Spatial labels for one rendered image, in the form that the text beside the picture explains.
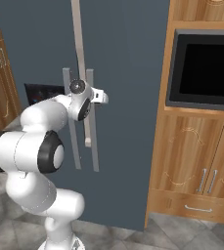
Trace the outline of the wooden overhead cabinet door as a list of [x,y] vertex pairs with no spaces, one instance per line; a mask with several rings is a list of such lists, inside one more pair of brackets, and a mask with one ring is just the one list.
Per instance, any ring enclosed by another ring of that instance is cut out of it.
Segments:
[[224,21],[224,0],[176,0],[176,21]]

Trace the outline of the black built-in oven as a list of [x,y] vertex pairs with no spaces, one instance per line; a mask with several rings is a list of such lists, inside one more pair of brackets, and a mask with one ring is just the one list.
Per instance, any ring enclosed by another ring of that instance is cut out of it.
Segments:
[[166,106],[224,110],[224,29],[176,29]]

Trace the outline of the wooden drawer front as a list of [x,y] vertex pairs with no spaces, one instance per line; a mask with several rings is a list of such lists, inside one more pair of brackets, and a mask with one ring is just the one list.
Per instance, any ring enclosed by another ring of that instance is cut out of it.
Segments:
[[[188,210],[184,207],[185,204],[196,208],[211,208],[213,212],[204,213]],[[224,199],[222,198],[152,189],[148,205],[150,212],[224,224]]]

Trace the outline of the wooden oven cabinet frame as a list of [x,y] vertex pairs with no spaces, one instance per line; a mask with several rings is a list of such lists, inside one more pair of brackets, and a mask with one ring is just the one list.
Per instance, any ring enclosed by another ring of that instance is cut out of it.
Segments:
[[[157,124],[155,131],[155,141],[154,141],[154,150],[153,150],[153,160],[152,160],[152,169],[151,169],[151,177],[149,182],[149,194],[152,189],[156,188],[156,180],[159,174],[158,167],[158,156],[159,152],[159,143],[160,136],[163,134],[163,122],[166,116],[182,116],[182,117],[196,117],[196,118],[206,118],[206,119],[217,119],[224,121],[224,110],[212,110],[212,109],[198,109],[198,108],[185,108],[185,107],[174,107],[174,106],[166,106],[166,92],[168,85],[168,77],[169,77],[169,69],[172,55],[172,47],[173,47],[173,39],[174,39],[174,31],[176,29],[224,29],[224,21],[176,21],[174,19],[174,4],[176,0],[170,0],[169,4],[169,13],[168,13],[168,22],[166,29],[166,38],[165,38],[165,47],[164,47],[164,56],[163,56],[163,64],[162,64],[162,74],[160,80],[160,89],[159,89],[159,97],[158,97],[158,109],[157,109]],[[213,194],[213,190],[211,193],[207,193],[209,189],[209,185],[211,183],[213,177],[213,170],[215,169],[215,156],[216,151],[220,143],[220,139],[216,150],[214,152],[214,156],[212,158],[212,162],[210,164],[208,174],[206,175],[206,179],[204,182],[204,186],[202,188],[201,193],[195,193],[194,195],[204,195],[207,197],[218,198]]]

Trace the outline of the dark grey fridge door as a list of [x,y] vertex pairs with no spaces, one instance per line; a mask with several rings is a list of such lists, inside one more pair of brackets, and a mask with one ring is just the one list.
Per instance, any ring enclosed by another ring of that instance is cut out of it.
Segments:
[[[70,0],[0,0],[0,27],[22,108],[28,107],[26,84],[62,86],[63,69],[76,70]],[[58,188],[83,194],[85,210],[80,219],[89,222],[93,202],[88,193],[90,150],[79,150],[81,168],[77,170],[69,127],[59,136],[65,146],[65,160],[48,178]]]
[[83,220],[141,230],[169,0],[80,0],[85,63],[109,102],[95,108],[99,165],[82,152]]

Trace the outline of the beige fridge door seal strip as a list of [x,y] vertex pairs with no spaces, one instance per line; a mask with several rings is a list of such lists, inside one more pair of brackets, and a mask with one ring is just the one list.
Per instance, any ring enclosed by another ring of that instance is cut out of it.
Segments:
[[[79,78],[82,80],[86,80],[86,69],[85,69],[85,60],[84,60],[81,14],[80,14],[80,0],[70,0],[70,2],[71,2],[75,51],[77,55]],[[89,117],[86,117],[84,119],[84,134],[85,134],[85,142],[84,142],[85,146],[91,147]]]

